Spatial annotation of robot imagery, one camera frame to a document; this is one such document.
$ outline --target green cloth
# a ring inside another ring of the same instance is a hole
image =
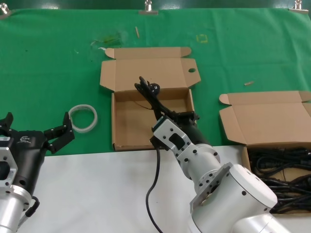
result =
[[[202,79],[192,88],[199,128],[212,145],[230,145],[219,95],[310,90],[310,38],[308,15],[287,9],[162,10],[158,16],[136,10],[19,10],[0,20],[0,118],[12,112],[13,129],[42,131],[60,125],[71,107],[90,104],[97,126],[75,133],[58,154],[112,151],[111,91],[99,85],[101,62],[109,58],[98,47],[189,46]],[[74,120],[83,127],[92,114]]]

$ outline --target cardboard box flap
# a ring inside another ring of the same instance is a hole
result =
[[[105,54],[114,59],[175,58],[184,57],[190,53],[189,47],[108,48],[105,50]]]
[[[250,93],[262,101],[248,101],[249,93],[241,94],[233,98],[232,106],[220,111],[229,140],[246,145],[311,142],[311,103],[301,103],[309,100],[310,92]],[[232,104],[230,95],[220,96],[221,102]]]
[[[308,91],[271,91],[230,93],[219,96],[221,103],[229,105],[263,104],[263,103],[298,103],[311,100]]]
[[[241,131],[238,120],[234,114],[233,107],[220,110],[220,117],[222,119],[227,138],[234,142],[246,144],[243,132]]]
[[[102,62],[100,85],[115,92],[132,91],[142,76],[162,89],[188,88],[201,80],[195,60],[181,58],[190,52],[188,47],[106,49],[106,54],[121,59]]]

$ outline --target black wire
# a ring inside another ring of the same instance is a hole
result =
[[[35,200],[34,204],[25,213],[25,216],[27,217],[31,217],[40,205],[39,199],[37,197],[33,196],[33,199]]]
[[[147,108],[147,107],[145,107],[145,106],[142,106],[142,105],[140,105],[139,103],[137,103],[136,101],[133,101],[135,104],[137,104],[138,106],[140,106],[140,107],[142,107],[142,108],[145,108],[145,109],[148,109],[148,110],[153,110],[152,108]]]
[[[148,212],[149,218],[152,221],[153,225],[155,226],[155,228],[157,229],[158,232],[163,233],[163,231],[158,227],[158,225],[154,221],[154,218],[152,217],[151,212],[150,212],[150,208],[149,208],[149,195],[150,195],[151,191],[155,188],[156,182],[159,178],[159,173],[160,173],[160,156],[161,156],[160,155],[160,149],[158,147],[156,147],[155,150],[156,150],[155,180],[154,180],[152,186],[149,188],[149,190],[146,194],[146,207],[147,207],[147,212]]]
[[[155,112],[156,119],[159,120],[162,116],[162,113],[168,116],[169,118],[174,119],[175,112],[169,110],[158,100],[156,94],[153,93],[152,86],[150,85],[150,83],[149,82],[146,83],[146,81],[142,77],[139,77],[139,80],[140,83],[136,83],[135,88],[150,103],[151,108]]]
[[[311,170],[311,151],[294,149],[249,149],[252,171],[276,194],[277,204],[270,213],[284,214],[292,210],[311,211],[311,174],[286,181],[284,169]],[[284,181],[271,178],[282,171]]]

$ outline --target robot logo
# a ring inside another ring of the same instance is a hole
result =
[[[31,142],[30,142],[30,138],[27,137],[27,136],[21,137],[20,140],[19,140],[19,142],[17,142],[17,143],[20,143],[20,142],[31,143]]]

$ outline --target open cardboard box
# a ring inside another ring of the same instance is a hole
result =
[[[106,49],[114,60],[102,63],[100,85],[112,94],[112,143],[115,150],[152,149],[156,117],[135,89],[142,76],[161,87],[161,103],[176,112],[194,111],[189,87],[201,80],[188,47]]]
[[[231,105],[220,111],[227,138],[244,144],[242,165],[251,170],[247,150],[250,148],[311,149],[311,92],[282,91],[222,94],[221,103]],[[311,174],[287,168],[273,177],[293,179]],[[310,212],[292,211],[282,216],[310,216]]]

